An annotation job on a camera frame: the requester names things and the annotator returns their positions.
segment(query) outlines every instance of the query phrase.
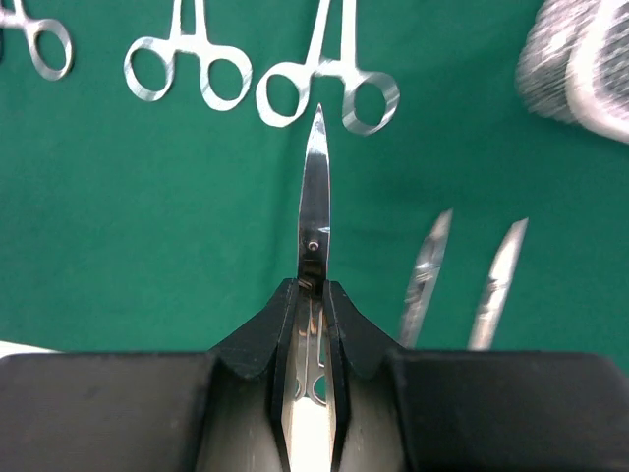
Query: green surface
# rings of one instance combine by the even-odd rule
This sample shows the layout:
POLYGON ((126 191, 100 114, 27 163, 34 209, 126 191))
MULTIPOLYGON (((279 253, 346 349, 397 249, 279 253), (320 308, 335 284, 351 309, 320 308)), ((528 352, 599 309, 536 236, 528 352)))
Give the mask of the green surface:
MULTIPOLYGON (((296 273, 304 148, 320 101, 329 275, 367 317, 397 333, 415 255, 454 207, 420 345, 464 347, 495 250, 529 216, 494 346, 599 351, 628 369, 629 147, 523 108, 514 71, 541 1, 359 1, 360 66, 401 90, 391 123, 368 138, 343 128, 335 79, 314 80, 309 108, 288 128, 257 115, 254 87, 272 64, 304 60, 316 4, 207 1, 210 38, 254 65, 245 100, 218 112, 201 99, 192 56, 178 57, 175 85, 158 102, 127 88, 127 49, 167 36, 170 0, 27 0, 34 17, 68 28, 76 62, 49 83, 24 36, 6 31, 0 338, 63 350, 203 349, 241 325, 296 273)), ((324 47, 332 57, 340 5, 333 0, 324 47)), ((219 66, 212 82, 235 96, 236 71, 219 66)), ((139 56, 138 68, 159 84, 154 58, 139 56)), ((273 85, 273 102, 288 111, 296 93, 273 85)), ((358 101, 366 119, 383 105, 372 92, 358 101)))

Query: scissors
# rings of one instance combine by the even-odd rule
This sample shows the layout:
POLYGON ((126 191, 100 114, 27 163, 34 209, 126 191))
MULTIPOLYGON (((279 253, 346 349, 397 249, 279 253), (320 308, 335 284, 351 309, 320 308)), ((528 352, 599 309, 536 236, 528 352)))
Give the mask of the scissors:
MULTIPOLYGON (((14 0, 13 5, 15 11, 12 12, 4 8, 2 6, 2 0, 0 0, 0 33, 3 29, 22 30, 27 38, 30 60, 35 70, 41 77, 48 81, 58 81, 68 74, 68 71, 70 71, 72 67, 73 47, 68 31, 57 20, 49 18, 34 20, 29 17, 24 8, 24 0, 14 0), (39 51, 37 51, 37 37, 43 32, 51 32, 61 41, 66 56, 66 62, 61 69, 48 67, 39 55, 39 51)), ((3 37, 0 36, 0 58, 2 57, 2 39, 3 37)))
POLYGON ((156 101, 166 94, 172 87, 175 78, 175 53, 193 54, 200 61, 200 92, 207 105, 218 111, 228 111, 234 108, 245 97, 252 81, 252 63, 240 49, 232 46, 212 44, 207 38, 205 24, 205 4, 203 0, 195 0, 195 33, 183 34, 181 23, 182 0, 175 0, 173 17, 168 39, 145 36, 138 38, 129 48, 125 57, 124 72, 129 89, 144 101, 156 101), (133 55, 145 49, 154 53, 164 65, 166 71, 166 85, 161 90, 151 90, 144 87, 134 72, 133 55), (209 67, 218 60, 231 62, 236 66, 242 78, 242 88, 238 97, 225 100, 219 97, 209 82, 209 67))
POLYGON ((321 359, 323 337, 323 283, 327 277, 330 244, 330 170, 321 105, 316 109, 306 145, 306 161, 299 203, 297 299, 296 399, 305 395, 318 405, 315 384, 324 376, 321 359))
POLYGON ((343 125, 359 135, 370 135, 380 130, 393 117, 400 101, 400 90, 391 76, 382 72, 366 72, 356 63, 356 0, 343 0, 341 25, 340 60, 321 56, 325 24, 330 0, 320 0, 314 21, 313 37, 306 62, 280 62, 272 66, 262 76, 256 88, 256 103, 259 116, 269 126, 283 128, 299 118, 308 105, 311 93, 311 78, 338 77, 345 84, 343 93, 343 125), (297 110, 291 116, 276 112, 268 99, 268 81, 272 76, 282 76, 293 83, 299 93, 297 110), (385 108, 380 122, 375 125, 363 123, 356 116, 356 91, 363 84, 373 84, 384 96, 385 108))
MULTIPOLYGON (((406 292, 398 341, 406 348, 415 349, 422 329, 430 296, 443 261, 451 219, 451 209, 439 216, 417 256, 406 292)), ((470 335, 468 349, 471 351, 484 351, 491 347, 518 264, 528 221, 522 219, 511 225, 493 259, 470 335)))

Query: scissor handle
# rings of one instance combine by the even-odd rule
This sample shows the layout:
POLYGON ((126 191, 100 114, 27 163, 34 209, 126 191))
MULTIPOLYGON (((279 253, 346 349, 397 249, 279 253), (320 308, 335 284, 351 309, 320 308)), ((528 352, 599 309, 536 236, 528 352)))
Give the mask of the scissor handle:
POLYGON ((41 77, 48 81, 58 81, 66 74, 72 67, 73 47, 68 30, 57 20, 45 19, 45 20, 28 20, 25 25, 25 34, 27 37, 27 43, 29 44, 30 59, 35 70, 41 77), (44 62, 37 50, 37 37, 43 32, 51 32, 63 46, 63 51, 66 56, 66 62, 61 69, 52 69, 44 62))
POLYGON ((172 46, 172 42, 150 36, 136 39, 129 48, 129 51, 127 51, 127 56, 125 57, 124 62, 124 72, 127 85, 137 98, 144 101, 156 101, 160 99, 168 90, 170 90, 175 78, 175 49, 172 46), (151 90, 150 88, 146 88, 136 77, 132 62, 133 55, 142 49, 155 54, 164 65, 166 85, 160 90, 151 90))
POLYGON ((343 95, 343 125, 352 133, 371 135, 384 127, 397 109, 400 102, 400 89, 391 76, 383 72, 358 71, 351 77, 343 76, 345 93, 343 95), (363 123, 356 116, 356 91, 363 84, 373 84, 380 89, 384 97, 384 114, 380 122, 373 126, 363 123))
POLYGON ((284 128, 302 116, 311 96, 311 76, 314 71, 304 64, 280 62, 271 67, 262 76, 256 87, 256 104, 259 116, 264 123, 277 128, 284 128), (290 116, 282 115, 273 109, 268 100, 268 81, 273 76, 281 76, 293 83, 299 94, 297 110, 290 116))
POLYGON ((229 111, 238 105, 245 97, 252 84, 252 63, 242 50, 232 46, 217 46, 209 44, 207 49, 199 54, 200 60, 200 93, 207 103, 207 106, 217 111, 229 111), (240 94, 231 100, 225 100, 216 94, 209 82, 209 68, 216 61, 231 62, 238 72, 240 72, 242 80, 242 88, 240 94))

